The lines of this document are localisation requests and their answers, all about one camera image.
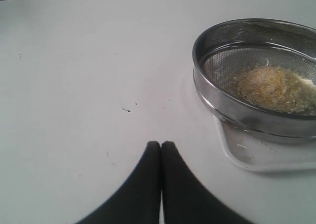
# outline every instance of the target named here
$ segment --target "table surface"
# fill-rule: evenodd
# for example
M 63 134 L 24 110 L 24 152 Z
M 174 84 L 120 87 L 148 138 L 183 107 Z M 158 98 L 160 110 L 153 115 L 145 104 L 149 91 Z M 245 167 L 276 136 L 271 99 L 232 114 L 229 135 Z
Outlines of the table surface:
M 172 140 L 201 183 L 249 220 L 314 223 L 315 172 L 255 174 L 225 157 L 194 93 L 192 46 L 203 30 L 238 18 L 316 28 L 315 7 L 315 0 L 1 1 L 0 222 L 74 223 L 124 182 L 147 141 Z

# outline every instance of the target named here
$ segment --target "white tray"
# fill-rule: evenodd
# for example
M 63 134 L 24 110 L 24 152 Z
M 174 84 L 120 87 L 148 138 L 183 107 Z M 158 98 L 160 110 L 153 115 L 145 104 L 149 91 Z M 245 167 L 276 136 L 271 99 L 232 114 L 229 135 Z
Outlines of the white tray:
M 252 172 L 316 169 L 316 142 L 279 144 L 254 138 L 214 116 L 221 145 L 235 165 Z

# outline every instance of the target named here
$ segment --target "black object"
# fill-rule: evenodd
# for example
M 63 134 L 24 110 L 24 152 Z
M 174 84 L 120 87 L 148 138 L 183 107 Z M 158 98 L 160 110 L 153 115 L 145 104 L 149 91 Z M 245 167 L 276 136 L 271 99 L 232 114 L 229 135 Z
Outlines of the black object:
M 162 144 L 161 156 L 165 224 L 250 224 L 196 179 L 173 142 Z
M 137 166 L 119 190 L 78 224 L 158 224 L 161 152 L 148 142 Z

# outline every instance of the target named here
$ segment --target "white table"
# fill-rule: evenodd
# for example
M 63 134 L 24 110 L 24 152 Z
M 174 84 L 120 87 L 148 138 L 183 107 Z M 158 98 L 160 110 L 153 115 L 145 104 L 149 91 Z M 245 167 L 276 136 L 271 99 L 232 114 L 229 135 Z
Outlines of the white table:
M 191 52 L 203 30 L 231 19 L 316 28 L 315 7 L 315 0 L 1 1 L 0 223 L 78 221 L 124 182 L 149 140 L 175 141 L 202 184 L 249 220 L 314 223 L 315 172 L 253 174 L 225 157 L 194 94 Z

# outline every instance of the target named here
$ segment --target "metal sieve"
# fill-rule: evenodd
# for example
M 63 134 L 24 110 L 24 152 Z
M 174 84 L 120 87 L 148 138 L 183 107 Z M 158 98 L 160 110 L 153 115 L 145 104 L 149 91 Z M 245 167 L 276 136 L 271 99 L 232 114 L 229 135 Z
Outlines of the metal sieve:
M 277 142 L 316 138 L 316 116 L 310 111 L 287 114 L 260 108 L 239 98 L 234 87 L 234 78 L 255 66 L 291 69 L 316 84 L 314 29 L 270 19 L 224 22 L 199 36 L 193 61 L 197 92 L 223 121 Z

